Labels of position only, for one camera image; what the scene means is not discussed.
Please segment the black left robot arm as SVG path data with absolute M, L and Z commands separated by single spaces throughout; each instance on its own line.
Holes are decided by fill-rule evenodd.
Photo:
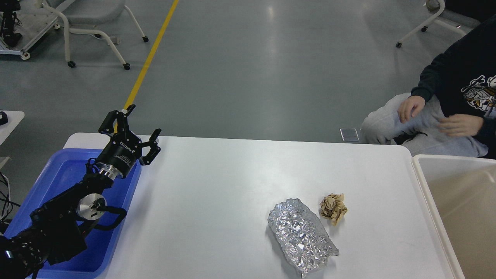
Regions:
M 87 248 L 86 237 L 96 229 L 109 231 L 126 217 L 124 208 L 107 205 L 103 197 L 116 178 L 126 178 L 138 161 L 149 165 L 160 152 L 156 129 L 142 141 L 129 129 L 131 104 L 108 113 L 98 132 L 110 136 L 96 158 L 86 163 L 82 180 L 30 213 L 31 225 L 7 238 L 1 237 L 1 278 L 35 279 L 45 262 L 69 261 Z

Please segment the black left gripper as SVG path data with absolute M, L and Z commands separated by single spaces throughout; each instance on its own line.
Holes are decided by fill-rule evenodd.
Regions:
M 126 109 L 110 111 L 98 129 L 98 133 L 109 136 L 110 141 L 97 157 L 96 166 L 99 169 L 116 169 L 122 178 L 128 176 L 137 160 L 141 166 L 150 165 L 161 151 L 158 136 L 162 129 L 155 129 L 146 142 L 142 142 L 129 129 L 127 119 L 134 108 L 135 104 L 131 104 Z M 142 148 L 150 150 L 143 156 Z

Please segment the person's left hand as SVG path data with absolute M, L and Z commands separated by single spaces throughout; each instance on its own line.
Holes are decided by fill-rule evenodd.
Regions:
M 484 124 L 484 119 L 467 114 L 455 114 L 439 121 L 438 129 L 449 137 L 476 136 Z

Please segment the person's right hand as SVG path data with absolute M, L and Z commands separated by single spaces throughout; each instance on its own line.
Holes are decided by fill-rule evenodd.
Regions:
M 412 95 L 404 100 L 397 110 L 399 122 L 404 124 L 414 118 L 424 109 L 426 101 L 423 97 Z

